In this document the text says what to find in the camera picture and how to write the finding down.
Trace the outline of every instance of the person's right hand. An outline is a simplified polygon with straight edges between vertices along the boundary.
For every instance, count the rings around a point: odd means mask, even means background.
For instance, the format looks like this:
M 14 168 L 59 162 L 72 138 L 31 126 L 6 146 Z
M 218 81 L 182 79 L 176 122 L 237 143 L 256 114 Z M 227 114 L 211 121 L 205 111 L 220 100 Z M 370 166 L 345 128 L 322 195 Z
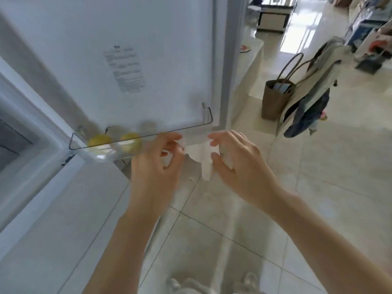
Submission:
M 223 182 L 245 201 L 269 213 L 284 190 L 257 146 L 234 130 L 211 133 L 208 137 L 212 139 L 211 146 L 224 145 L 233 161 L 230 169 L 219 154 L 211 154 L 214 170 Z

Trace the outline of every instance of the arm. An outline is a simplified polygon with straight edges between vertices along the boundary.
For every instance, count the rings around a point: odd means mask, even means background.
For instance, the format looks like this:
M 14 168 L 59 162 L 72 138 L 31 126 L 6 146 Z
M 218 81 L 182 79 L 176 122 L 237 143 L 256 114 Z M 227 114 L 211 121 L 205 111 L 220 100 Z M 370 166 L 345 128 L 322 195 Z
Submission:
M 144 250 L 159 216 L 169 206 L 184 161 L 178 133 L 159 134 L 132 159 L 131 197 L 83 294 L 137 293 Z M 173 153 L 165 168 L 162 150 Z
M 224 144 L 229 169 L 212 153 L 214 169 L 245 201 L 260 208 L 291 237 L 328 293 L 392 293 L 392 279 L 328 226 L 301 197 L 285 191 L 258 148 L 235 131 L 212 133 L 211 145 Z

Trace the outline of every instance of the sticker label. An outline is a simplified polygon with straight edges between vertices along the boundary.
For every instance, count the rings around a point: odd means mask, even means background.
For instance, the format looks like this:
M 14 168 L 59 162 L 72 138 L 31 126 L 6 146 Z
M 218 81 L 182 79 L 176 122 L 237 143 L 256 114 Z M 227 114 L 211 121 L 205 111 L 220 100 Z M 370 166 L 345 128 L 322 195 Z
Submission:
M 144 88 L 141 65 L 132 47 L 115 45 L 112 50 L 104 51 L 104 57 L 122 92 L 137 93 Z

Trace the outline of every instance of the door shelf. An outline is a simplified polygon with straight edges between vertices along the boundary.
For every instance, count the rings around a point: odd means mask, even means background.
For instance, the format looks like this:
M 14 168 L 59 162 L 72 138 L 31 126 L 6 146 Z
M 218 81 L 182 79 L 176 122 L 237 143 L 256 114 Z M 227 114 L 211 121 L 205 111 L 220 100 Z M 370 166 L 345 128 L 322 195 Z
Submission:
M 204 122 L 202 124 L 169 130 L 168 132 L 186 130 L 190 128 L 196 128 L 196 127 L 212 124 L 214 119 L 213 119 L 211 108 L 206 107 L 205 103 L 203 103 L 202 105 L 203 105 L 203 113 L 204 113 L 203 114 Z M 108 127 L 106 128 L 105 134 L 113 138 L 116 134 L 113 134 L 112 132 L 113 130 L 111 130 L 111 127 Z M 120 140 L 117 135 L 117 138 L 115 138 L 116 141 L 114 142 L 102 143 L 93 146 L 86 146 L 87 138 L 84 136 L 79 137 L 76 133 L 73 133 L 68 148 L 76 154 L 81 154 L 83 156 L 87 155 L 93 158 L 96 162 L 109 162 L 109 161 L 135 156 L 138 152 L 140 152 L 140 150 L 145 146 L 145 144 L 149 140 L 152 140 L 153 137 L 158 134 L 159 133 L 146 134 L 146 135 L 136 136 L 128 139 L 120 139 Z

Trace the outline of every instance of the refrigerator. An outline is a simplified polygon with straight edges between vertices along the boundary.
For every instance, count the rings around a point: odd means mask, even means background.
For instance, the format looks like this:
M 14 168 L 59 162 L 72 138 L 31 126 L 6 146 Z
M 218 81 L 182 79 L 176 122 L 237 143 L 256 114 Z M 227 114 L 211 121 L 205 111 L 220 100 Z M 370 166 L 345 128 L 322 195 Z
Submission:
M 188 146 L 230 127 L 247 3 L 0 0 L 0 133 L 15 141 L 0 148 L 2 291 L 61 290 L 98 229 L 78 227 L 101 216 L 86 206 L 107 216 L 129 188 L 113 163 L 131 156 L 121 136 L 175 130 Z M 97 134 L 112 140 L 89 146 Z M 53 204 L 63 231 L 42 219 Z

